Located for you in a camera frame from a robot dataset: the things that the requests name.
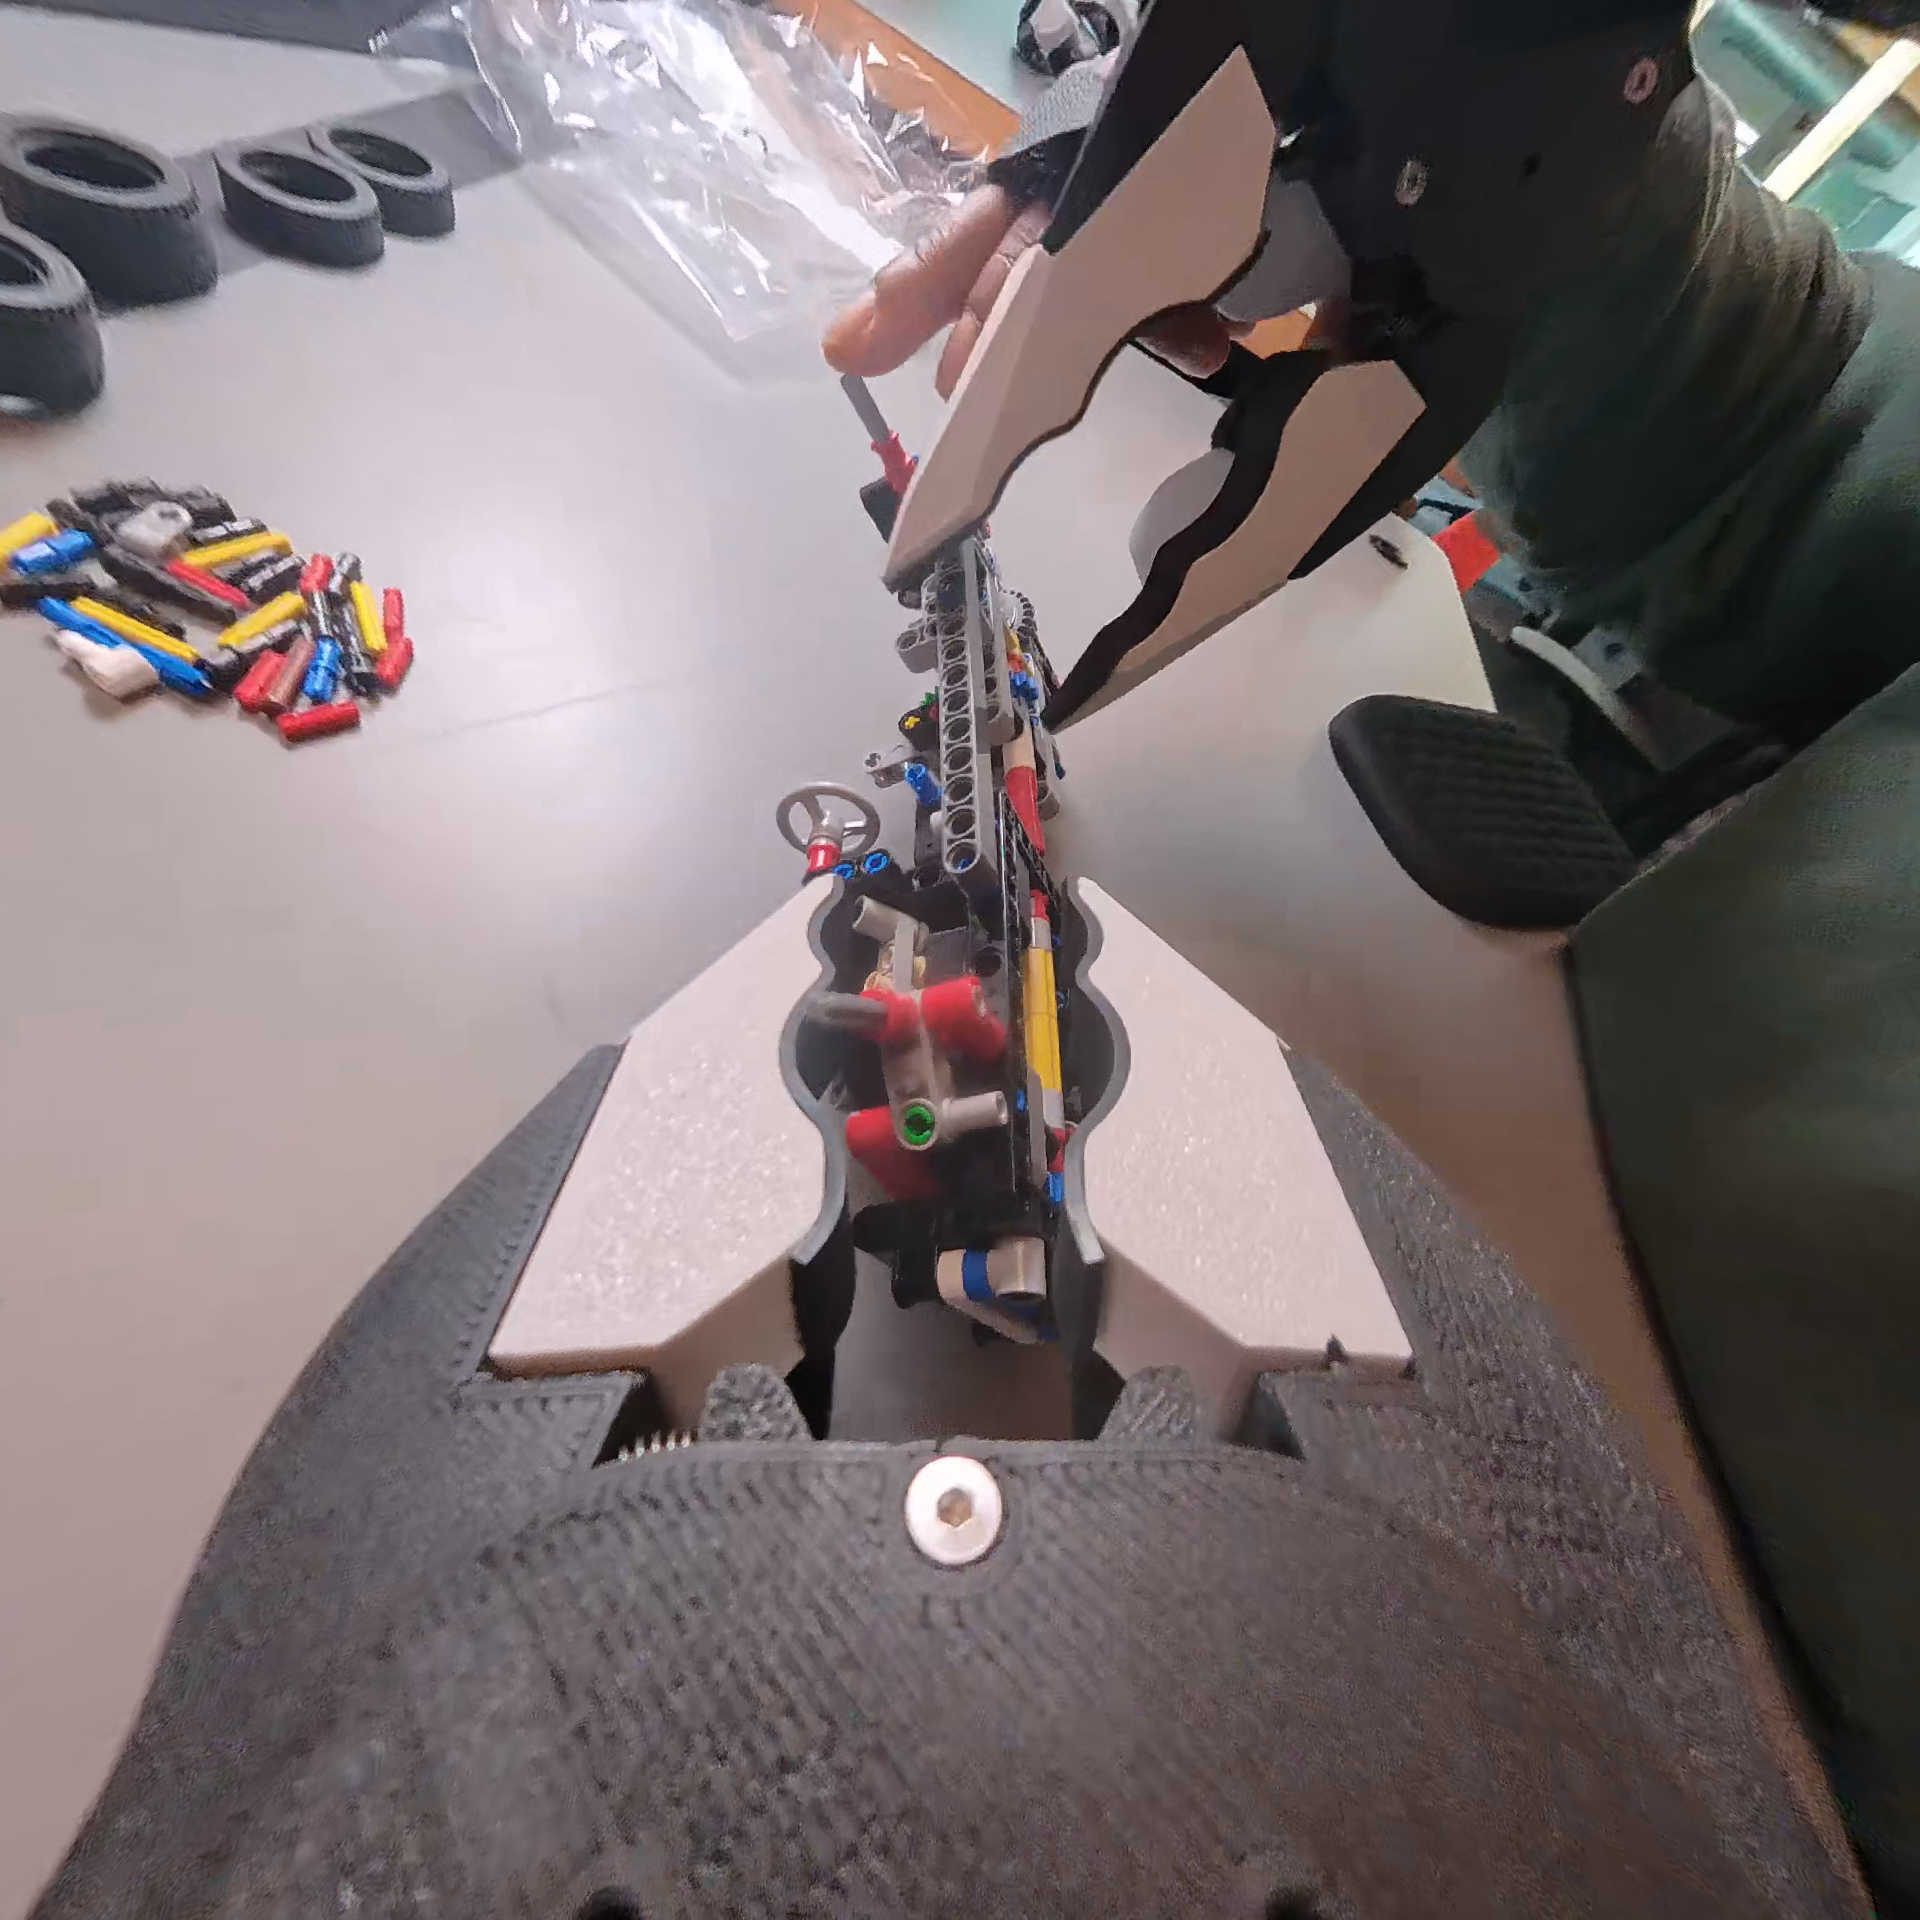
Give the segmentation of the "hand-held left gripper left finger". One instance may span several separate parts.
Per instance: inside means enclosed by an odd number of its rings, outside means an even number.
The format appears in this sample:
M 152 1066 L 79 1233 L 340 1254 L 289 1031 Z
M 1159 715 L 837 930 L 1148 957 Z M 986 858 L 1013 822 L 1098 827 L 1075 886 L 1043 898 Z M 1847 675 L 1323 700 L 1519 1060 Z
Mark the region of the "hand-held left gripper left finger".
M 712 1380 L 755 1365 L 828 1424 L 849 1157 L 797 1035 L 841 900 L 799 888 L 630 1033 L 493 1332 L 498 1376 L 647 1374 L 689 1427 Z

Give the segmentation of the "wide black rubber tire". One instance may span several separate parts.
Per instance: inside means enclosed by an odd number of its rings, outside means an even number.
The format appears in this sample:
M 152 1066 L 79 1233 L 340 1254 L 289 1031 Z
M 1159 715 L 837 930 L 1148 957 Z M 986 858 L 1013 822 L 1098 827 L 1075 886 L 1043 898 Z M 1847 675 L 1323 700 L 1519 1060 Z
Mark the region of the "wide black rubber tire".
M 218 283 L 216 245 L 186 172 L 115 134 L 3 115 L 1 205 L 108 309 L 194 302 Z
M 47 243 L 1 224 L 1 412 L 66 420 L 106 382 L 104 346 L 77 269 Z

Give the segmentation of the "pile of small lego pieces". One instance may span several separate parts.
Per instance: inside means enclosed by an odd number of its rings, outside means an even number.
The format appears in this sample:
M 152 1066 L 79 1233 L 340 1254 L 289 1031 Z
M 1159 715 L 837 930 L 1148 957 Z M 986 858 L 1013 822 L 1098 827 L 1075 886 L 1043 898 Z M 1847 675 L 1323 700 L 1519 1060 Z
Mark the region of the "pile of small lego pieces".
M 346 738 L 415 675 L 407 603 L 203 486 L 108 479 L 3 523 L 3 612 L 83 690 L 232 709 L 283 747 Z

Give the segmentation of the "person's right hand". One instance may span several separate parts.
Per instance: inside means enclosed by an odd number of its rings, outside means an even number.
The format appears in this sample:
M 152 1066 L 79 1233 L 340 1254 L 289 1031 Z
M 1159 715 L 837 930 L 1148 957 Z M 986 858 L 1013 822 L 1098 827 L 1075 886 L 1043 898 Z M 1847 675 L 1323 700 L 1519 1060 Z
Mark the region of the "person's right hand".
M 1051 85 L 1034 109 L 1066 109 L 1102 85 L 1115 54 L 1083 62 Z M 984 186 L 971 191 L 942 226 L 898 254 L 828 325 L 822 353 L 835 374 L 874 378 L 896 372 L 935 336 L 944 336 L 935 389 L 952 397 L 978 347 L 999 292 L 1020 260 L 1041 246 L 1068 161 L 1064 136 L 1022 130 L 1024 147 L 997 157 Z M 1224 317 L 1213 304 L 1171 307 L 1136 328 L 1131 344 L 1190 384 L 1211 382 L 1262 323 Z

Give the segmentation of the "person's right forearm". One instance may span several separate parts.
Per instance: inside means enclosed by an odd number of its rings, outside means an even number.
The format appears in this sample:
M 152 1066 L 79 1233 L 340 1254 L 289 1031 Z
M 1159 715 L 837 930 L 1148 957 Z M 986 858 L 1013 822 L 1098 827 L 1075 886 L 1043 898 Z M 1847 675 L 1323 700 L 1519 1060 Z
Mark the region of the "person's right forearm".
M 1801 746 L 1915 669 L 1915 267 L 1769 197 L 1702 79 L 1458 466 L 1561 612 L 1727 719 Z

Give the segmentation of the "clear plastic bag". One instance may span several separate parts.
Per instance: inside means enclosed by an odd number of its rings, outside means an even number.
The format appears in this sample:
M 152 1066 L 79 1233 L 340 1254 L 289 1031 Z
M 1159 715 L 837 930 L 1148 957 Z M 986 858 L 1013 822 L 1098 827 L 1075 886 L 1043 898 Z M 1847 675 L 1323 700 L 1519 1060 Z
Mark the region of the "clear plastic bag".
M 984 178 L 1009 109 L 874 5 L 401 5 L 542 210 L 725 372 L 813 376 L 872 275 Z

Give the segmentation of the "person's dark green clothing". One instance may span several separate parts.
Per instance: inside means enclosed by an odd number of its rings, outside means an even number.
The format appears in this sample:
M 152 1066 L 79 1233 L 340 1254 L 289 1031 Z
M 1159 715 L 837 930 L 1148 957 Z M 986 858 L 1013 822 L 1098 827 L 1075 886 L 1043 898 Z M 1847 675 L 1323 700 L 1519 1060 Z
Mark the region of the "person's dark green clothing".
M 1576 926 L 1628 1239 L 1881 1917 L 1917 1898 L 1917 679 Z

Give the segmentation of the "lego car chassis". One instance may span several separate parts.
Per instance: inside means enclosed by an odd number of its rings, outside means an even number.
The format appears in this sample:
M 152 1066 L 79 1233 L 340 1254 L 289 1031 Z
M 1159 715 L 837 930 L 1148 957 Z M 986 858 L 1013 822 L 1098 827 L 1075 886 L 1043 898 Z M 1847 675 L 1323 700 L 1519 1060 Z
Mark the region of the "lego car chassis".
M 898 1307 L 1089 1359 L 1104 1258 L 1081 1132 L 1117 1043 L 1075 978 L 1089 921 L 1047 864 L 1055 677 L 984 526 L 912 565 L 898 605 L 917 700 L 896 744 L 864 786 L 807 784 L 775 810 L 828 885 L 794 1067 L 828 1125 L 851 1243 Z

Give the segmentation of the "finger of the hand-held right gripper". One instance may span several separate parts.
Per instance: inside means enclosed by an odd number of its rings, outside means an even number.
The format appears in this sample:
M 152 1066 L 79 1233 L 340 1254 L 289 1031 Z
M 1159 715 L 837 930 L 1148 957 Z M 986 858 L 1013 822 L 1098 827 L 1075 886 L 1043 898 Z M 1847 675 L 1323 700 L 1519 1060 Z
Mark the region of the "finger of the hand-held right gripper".
M 1135 603 L 1089 641 L 1045 728 L 1115 704 L 1283 587 L 1422 410 L 1392 359 L 1264 359 L 1215 435 L 1226 456 L 1215 492 L 1155 547 Z
M 1091 125 L 1043 241 L 982 326 L 898 509 L 900 589 L 990 511 L 1013 469 L 1068 429 L 1150 319 L 1211 302 L 1260 245 L 1274 119 L 1239 45 L 1176 67 L 1135 46 Z

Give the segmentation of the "black office chair seat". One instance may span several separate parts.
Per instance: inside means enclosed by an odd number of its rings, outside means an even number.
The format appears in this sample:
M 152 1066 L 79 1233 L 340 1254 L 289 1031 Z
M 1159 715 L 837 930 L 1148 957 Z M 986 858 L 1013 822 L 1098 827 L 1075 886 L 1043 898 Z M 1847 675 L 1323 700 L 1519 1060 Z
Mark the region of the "black office chair seat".
M 1637 873 L 1571 765 L 1500 715 L 1376 694 L 1327 738 L 1388 856 L 1464 923 L 1569 930 Z

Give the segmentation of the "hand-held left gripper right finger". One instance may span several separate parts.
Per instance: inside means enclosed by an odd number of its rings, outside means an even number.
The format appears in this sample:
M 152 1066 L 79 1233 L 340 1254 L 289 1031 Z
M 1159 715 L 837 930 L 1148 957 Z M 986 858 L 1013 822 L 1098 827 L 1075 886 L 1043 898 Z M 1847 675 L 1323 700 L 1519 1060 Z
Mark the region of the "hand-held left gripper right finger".
M 1091 1357 L 1239 1429 L 1264 1376 L 1405 1387 L 1413 1349 L 1277 1037 L 1087 879 L 1075 984 L 1112 1069 L 1068 1142 Z

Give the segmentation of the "narrow black rubber tire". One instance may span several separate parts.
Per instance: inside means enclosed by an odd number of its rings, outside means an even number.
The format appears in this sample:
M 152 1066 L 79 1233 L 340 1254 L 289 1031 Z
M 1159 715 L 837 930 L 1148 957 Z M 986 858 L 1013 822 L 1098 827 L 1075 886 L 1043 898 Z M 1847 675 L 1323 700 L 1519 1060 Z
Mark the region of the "narrow black rubber tire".
M 228 227 L 258 252 L 323 269 L 363 269 L 386 252 L 371 187 L 344 166 L 272 144 L 215 149 Z
M 441 239 L 456 227 L 456 201 L 445 168 L 390 132 L 350 123 L 306 128 L 310 149 L 369 187 L 382 227 L 405 239 Z

